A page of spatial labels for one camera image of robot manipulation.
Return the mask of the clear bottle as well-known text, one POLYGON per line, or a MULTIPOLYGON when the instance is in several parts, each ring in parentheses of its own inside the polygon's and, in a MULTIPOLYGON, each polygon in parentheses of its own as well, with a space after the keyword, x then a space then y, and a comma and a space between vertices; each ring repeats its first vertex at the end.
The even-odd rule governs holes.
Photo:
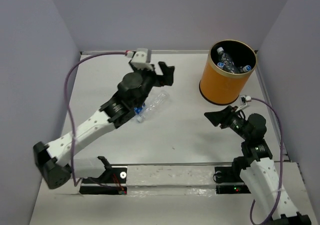
POLYGON ((225 65, 224 65, 223 62, 218 62, 218 63, 217 63, 217 67, 220 68, 220 69, 223 69, 224 66, 225 66, 225 65))
POLYGON ((216 51, 218 54, 218 63, 219 62, 224 63, 224 67, 222 70, 231 74, 240 73, 234 64, 232 57, 227 52, 225 52, 225 50, 222 47, 218 47, 216 51))
POLYGON ((165 90, 161 90, 151 98, 148 98, 140 111, 136 113, 137 122, 143 123, 153 118, 169 100, 170 94, 165 90))
POLYGON ((252 70, 252 67, 250 65, 241 66, 238 68, 238 71, 240 74, 248 73, 252 70))

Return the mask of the blue label plastic bottle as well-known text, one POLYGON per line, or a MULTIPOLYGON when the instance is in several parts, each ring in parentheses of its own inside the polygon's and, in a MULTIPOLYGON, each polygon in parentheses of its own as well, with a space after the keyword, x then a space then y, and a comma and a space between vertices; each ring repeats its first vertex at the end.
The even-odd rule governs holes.
POLYGON ((133 110, 136 115, 139 115, 139 114, 143 113, 145 111, 145 109, 146 109, 146 105, 143 104, 142 106, 135 107, 133 110))

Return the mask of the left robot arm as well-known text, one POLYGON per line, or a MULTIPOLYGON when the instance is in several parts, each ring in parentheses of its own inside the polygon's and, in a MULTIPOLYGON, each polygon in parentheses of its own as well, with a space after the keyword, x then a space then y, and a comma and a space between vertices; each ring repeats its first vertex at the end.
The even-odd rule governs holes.
POLYGON ((175 67, 163 61, 158 65, 161 75, 153 69, 133 69, 117 85, 116 93, 90 118, 56 140, 46 144, 40 141, 33 146, 35 165, 50 190, 63 186, 72 177, 97 184, 110 179, 114 170, 104 156, 78 161, 74 156, 131 120, 136 115, 135 109, 143 105, 153 87, 173 85, 175 67))

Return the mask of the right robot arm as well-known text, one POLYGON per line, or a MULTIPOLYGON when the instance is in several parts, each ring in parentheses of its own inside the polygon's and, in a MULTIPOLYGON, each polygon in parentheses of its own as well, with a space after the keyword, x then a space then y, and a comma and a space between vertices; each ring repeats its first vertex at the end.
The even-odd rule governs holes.
POLYGON ((204 116, 215 127, 231 129, 239 135, 242 156, 234 158, 230 175, 243 181, 265 215, 263 225, 310 225, 311 219, 301 214, 283 185, 283 164, 275 167, 273 154, 265 141, 266 119, 252 113, 244 117, 237 106, 227 106, 220 111, 205 112, 204 116))

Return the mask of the orange cylindrical bin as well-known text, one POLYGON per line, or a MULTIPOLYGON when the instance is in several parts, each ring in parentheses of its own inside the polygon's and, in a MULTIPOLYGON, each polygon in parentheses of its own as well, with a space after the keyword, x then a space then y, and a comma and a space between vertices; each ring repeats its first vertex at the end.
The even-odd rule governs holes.
POLYGON ((257 55, 249 45, 233 39, 218 41, 209 49, 199 82, 199 91, 203 98, 212 104, 229 105, 238 99, 257 65, 257 55), (218 48, 223 48, 230 55, 235 66, 250 66, 251 70, 245 73, 233 74, 219 68, 218 48))

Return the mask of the metal rail back edge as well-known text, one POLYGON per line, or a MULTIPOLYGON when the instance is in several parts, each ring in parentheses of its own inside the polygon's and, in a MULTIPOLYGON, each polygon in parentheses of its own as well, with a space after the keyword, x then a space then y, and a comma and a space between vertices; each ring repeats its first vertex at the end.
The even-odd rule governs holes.
MULTIPOLYGON (((81 51, 80 54, 82 56, 91 56, 91 55, 95 55, 95 54, 101 54, 101 53, 106 53, 107 50, 103 50, 103 51, 81 51)), ((152 55, 155 54, 159 54, 159 55, 163 55, 163 54, 208 54, 209 50, 152 50, 152 55)))

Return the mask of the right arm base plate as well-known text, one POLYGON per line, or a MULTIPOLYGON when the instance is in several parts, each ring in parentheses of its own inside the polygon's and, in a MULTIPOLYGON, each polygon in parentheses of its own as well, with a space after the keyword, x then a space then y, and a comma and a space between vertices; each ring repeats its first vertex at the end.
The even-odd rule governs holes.
POLYGON ((213 181, 218 195, 250 194, 250 190, 231 166, 215 166, 213 181))

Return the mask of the metal rail front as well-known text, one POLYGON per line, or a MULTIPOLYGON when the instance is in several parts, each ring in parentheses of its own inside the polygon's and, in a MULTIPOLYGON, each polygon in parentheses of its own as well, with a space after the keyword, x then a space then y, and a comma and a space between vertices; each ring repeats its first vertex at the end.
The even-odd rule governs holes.
POLYGON ((230 166, 229 162, 164 162, 164 163, 112 163, 114 166, 230 166))

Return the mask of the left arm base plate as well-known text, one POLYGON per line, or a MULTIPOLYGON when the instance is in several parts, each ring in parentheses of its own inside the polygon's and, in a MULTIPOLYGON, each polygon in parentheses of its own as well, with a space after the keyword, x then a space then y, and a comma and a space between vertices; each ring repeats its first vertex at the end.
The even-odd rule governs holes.
POLYGON ((79 193, 82 195, 126 195, 127 166, 112 166, 97 178, 82 180, 79 193))

